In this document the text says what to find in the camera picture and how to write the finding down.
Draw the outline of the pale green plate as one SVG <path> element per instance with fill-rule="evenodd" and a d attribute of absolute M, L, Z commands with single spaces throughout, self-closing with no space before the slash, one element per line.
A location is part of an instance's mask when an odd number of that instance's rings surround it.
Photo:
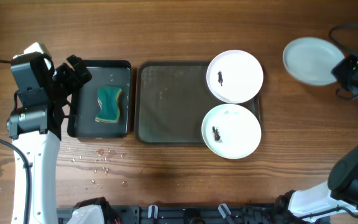
<path fill-rule="evenodd" d="M 326 86 L 337 82 L 331 70 L 344 59 L 344 54 L 327 40 L 302 37 L 284 48 L 282 58 L 294 79 L 307 85 Z"/>

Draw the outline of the green yellow sponge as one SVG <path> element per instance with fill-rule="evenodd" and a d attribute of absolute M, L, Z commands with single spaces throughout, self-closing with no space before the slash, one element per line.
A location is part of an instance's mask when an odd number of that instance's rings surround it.
<path fill-rule="evenodd" d="M 99 113 L 95 120 L 102 123 L 117 123 L 121 111 L 119 108 L 119 98 L 122 89 L 115 86 L 102 86 L 98 90 Z"/>

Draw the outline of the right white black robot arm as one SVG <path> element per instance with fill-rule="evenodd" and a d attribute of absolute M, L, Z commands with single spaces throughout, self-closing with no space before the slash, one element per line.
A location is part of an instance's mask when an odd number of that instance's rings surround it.
<path fill-rule="evenodd" d="M 333 72 L 343 88 L 358 93 L 357 55 L 348 56 Z M 358 145 L 334 165 L 326 182 L 279 196 L 270 219 L 273 223 L 319 223 L 344 212 L 358 218 Z"/>

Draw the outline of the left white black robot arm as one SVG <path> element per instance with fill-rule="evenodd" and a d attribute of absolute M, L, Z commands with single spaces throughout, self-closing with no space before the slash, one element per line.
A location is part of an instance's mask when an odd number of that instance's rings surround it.
<path fill-rule="evenodd" d="M 92 79 L 85 62 L 71 55 L 55 67 L 51 56 L 32 52 L 12 59 L 18 87 L 7 130 L 15 147 L 12 222 L 58 223 L 56 164 L 68 97 Z"/>

